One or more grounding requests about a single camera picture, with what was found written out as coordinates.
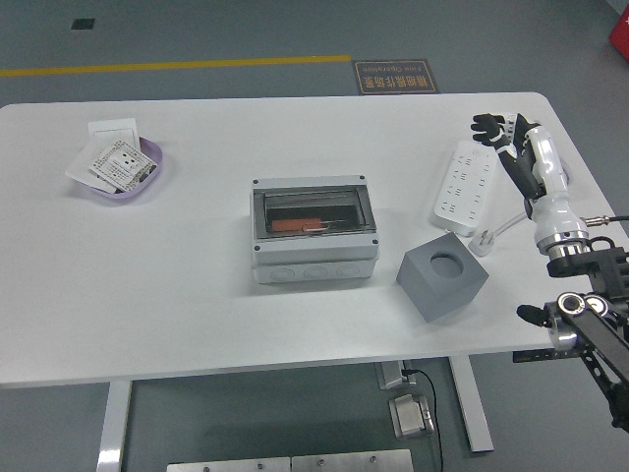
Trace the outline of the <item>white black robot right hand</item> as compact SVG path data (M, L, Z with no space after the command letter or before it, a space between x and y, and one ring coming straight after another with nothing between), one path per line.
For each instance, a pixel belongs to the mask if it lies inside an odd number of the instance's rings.
M523 115L479 114L471 125L473 140L492 148L525 201L536 224L541 254L559 244L583 244L589 238L570 207L567 178L549 131Z

